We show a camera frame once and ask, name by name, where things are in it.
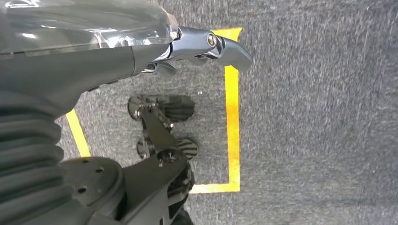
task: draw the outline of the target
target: screw hole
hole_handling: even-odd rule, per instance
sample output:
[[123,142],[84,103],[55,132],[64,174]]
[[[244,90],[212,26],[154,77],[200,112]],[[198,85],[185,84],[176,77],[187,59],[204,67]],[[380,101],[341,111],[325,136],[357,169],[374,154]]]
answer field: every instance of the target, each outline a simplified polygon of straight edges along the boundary
[[86,188],[84,188],[84,187],[81,187],[81,188],[79,188],[78,190],[77,190],[77,192],[79,193],[79,194],[83,194],[84,192],[86,192]]

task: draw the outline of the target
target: yellow tape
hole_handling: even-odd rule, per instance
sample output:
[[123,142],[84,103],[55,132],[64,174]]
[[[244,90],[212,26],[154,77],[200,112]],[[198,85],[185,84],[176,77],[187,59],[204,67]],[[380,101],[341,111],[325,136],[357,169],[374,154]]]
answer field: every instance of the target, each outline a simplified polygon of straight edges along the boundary
[[72,131],[72,135],[75,139],[80,156],[90,157],[90,150],[84,137],[82,127],[80,126],[79,119],[77,118],[75,109],[72,109],[72,111],[66,114],[66,119],[68,120],[70,130]]
[[[242,28],[214,30],[216,35],[237,41]],[[219,193],[240,191],[240,162],[239,162],[239,82],[238,71],[232,66],[225,67],[225,98],[227,112],[227,143],[228,143],[228,171],[227,184],[199,184],[194,185],[191,194]],[[84,137],[82,128],[73,109],[66,114],[77,149],[81,157],[89,157],[90,150]]]
[[[214,30],[214,34],[237,41],[242,28]],[[228,184],[194,185],[190,193],[217,193],[240,191],[239,147],[239,72],[225,67],[225,104],[227,111]]]

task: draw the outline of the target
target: metal bolt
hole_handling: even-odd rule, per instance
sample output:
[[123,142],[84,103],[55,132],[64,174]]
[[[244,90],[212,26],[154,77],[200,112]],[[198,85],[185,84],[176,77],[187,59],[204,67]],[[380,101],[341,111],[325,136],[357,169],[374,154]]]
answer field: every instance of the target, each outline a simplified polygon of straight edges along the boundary
[[215,45],[217,43],[217,38],[215,37],[215,35],[213,33],[209,33],[207,35],[207,43],[209,44],[210,47],[215,47]]

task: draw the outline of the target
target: translucent plastic cover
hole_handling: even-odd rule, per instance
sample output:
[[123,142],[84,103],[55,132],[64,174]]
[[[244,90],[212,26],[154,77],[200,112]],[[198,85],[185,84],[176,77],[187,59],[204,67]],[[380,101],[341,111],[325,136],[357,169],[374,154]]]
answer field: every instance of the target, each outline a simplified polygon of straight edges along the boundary
[[0,0],[0,54],[169,43],[175,18],[146,0]]

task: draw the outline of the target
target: black wheel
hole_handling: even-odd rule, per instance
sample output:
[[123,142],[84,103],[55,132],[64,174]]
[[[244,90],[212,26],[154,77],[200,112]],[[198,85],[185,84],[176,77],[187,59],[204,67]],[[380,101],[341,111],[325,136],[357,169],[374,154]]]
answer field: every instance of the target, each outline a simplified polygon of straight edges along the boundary
[[[188,160],[191,160],[198,154],[198,145],[188,138],[178,140],[178,148],[186,154]],[[145,152],[142,138],[137,142],[137,154],[141,159],[148,157],[147,152]]]

